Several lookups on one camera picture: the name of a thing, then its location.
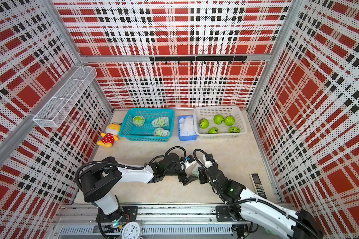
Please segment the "white foam net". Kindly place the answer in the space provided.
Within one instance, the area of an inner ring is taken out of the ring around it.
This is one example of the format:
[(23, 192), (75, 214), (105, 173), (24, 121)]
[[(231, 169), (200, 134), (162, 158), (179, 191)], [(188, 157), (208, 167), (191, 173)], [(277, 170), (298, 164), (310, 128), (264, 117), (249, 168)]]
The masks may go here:
[[(210, 161), (208, 158), (206, 158), (205, 155), (202, 156), (202, 160), (201, 162), (203, 162), (203, 164), (209, 168), (213, 165), (213, 162)], [(185, 172), (187, 174), (187, 176), (194, 176), (196, 178), (199, 178), (199, 171), (198, 168), (201, 167), (194, 158), (190, 158), (188, 157), (185, 160)]]

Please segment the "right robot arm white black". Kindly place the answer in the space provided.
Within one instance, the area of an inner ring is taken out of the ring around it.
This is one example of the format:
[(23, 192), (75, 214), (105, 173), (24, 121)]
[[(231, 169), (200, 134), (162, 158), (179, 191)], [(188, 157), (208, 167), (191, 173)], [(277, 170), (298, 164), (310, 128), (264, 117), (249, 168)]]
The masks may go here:
[(274, 204), (246, 186), (228, 179), (204, 150), (193, 151), (200, 165), (200, 181), (207, 182), (231, 210), (233, 217), (258, 224), (282, 239), (322, 239), (324, 234), (311, 213)]

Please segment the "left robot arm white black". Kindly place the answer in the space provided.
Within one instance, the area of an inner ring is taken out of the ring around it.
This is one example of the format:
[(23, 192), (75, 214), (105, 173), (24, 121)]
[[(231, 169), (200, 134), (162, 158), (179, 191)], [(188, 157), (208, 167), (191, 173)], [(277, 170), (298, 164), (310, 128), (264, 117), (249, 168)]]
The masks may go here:
[(119, 201), (110, 191), (118, 183), (157, 183), (166, 176), (177, 176), (183, 185), (189, 184), (193, 176), (186, 169), (195, 165), (192, 155), (187, 155), (181, 146), (170, 148), (163, 155), (154, 157), (143, 166), (118, 163), (113, 156), (102, 161), (93, 161), (80, 166), (75, 173), (75, 182), (83, 192), (84, 201), (99, 208), (106, 216), (123, 213)]

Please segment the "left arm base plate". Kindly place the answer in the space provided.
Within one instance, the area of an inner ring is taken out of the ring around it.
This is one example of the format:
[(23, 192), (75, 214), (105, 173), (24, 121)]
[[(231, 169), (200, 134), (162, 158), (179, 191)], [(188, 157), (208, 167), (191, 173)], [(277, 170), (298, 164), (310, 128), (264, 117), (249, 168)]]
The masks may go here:
[(119, 223), (124, 224), (128, 222), (134, 222), (136, 220), (138, 213), (138, 207), (137, 206), (124, 206), (120, 207), (115, 212), (106, 215), (103, 210), (98, 208), (98, 214), (96, 217), (96, 222), (100, 223)]

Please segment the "pale green custard apple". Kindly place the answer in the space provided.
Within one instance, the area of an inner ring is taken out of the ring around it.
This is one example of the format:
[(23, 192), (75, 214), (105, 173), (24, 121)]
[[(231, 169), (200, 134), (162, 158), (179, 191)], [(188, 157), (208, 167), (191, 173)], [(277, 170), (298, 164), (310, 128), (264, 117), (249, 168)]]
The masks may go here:
[(192, 176), (194, 176), (194, 177), (196, 177), (196, 178), (199, 178), (198, 167), (195, 167), (195, 168), (192, 170)]

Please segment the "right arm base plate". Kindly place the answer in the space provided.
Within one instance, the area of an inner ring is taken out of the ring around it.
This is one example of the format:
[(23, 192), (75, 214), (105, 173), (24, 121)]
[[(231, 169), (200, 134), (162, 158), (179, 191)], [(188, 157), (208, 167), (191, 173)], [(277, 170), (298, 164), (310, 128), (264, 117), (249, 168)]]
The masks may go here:
[(218, 222), (241, 222), (239, 210), (232, 206), (216, 206), (215, 207), (216, 220)]

